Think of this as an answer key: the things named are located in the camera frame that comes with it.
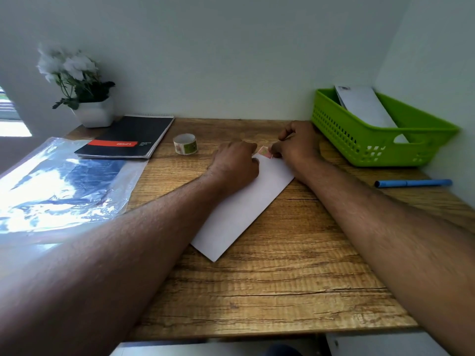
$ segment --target forearm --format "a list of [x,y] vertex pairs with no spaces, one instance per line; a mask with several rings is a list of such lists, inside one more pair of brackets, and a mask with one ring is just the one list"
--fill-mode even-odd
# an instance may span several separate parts
[[449,349],[475,336],[475,237],[385,196],[323,159],[304,182],[407,310]]
[[3,280],[0,354],[108,355],[226,196],[201,177]]

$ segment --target plastic basket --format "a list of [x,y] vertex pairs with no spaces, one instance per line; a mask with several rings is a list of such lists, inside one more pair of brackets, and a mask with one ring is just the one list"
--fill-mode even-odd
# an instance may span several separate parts
[[[421,166],[459,128],[450,122],[376,93],[398,128],[368,125],[340,106],[335,89],[318,89],[312,122],[354,166]],[[404,134],[409,143],[395,143]]]

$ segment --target window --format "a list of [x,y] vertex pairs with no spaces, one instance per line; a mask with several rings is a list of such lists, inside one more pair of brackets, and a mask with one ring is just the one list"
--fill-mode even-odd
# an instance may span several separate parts
[[21,121],[13,102],[9,100],[5,91],[0,87],[0,137],[1,136],[28,137],[31,136],[31,133]]

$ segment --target blue pen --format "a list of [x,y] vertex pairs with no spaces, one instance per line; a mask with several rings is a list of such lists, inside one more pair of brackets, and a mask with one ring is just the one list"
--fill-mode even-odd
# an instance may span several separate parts
[[376,181],[377,188],[382,187],[409,187],[409,186],[451,186],[452,180],[381,180]]

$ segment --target person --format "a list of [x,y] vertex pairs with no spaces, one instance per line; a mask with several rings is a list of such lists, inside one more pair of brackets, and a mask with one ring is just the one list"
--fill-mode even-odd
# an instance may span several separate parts
[[[271,151],[420,325],[450,352],[474,355],[474,236],[327,162],[320,137],[293,121]],[[201,177],[1,280],[0,354],[109,355],[212,210],[257,177],[256,147],[221,145]]]

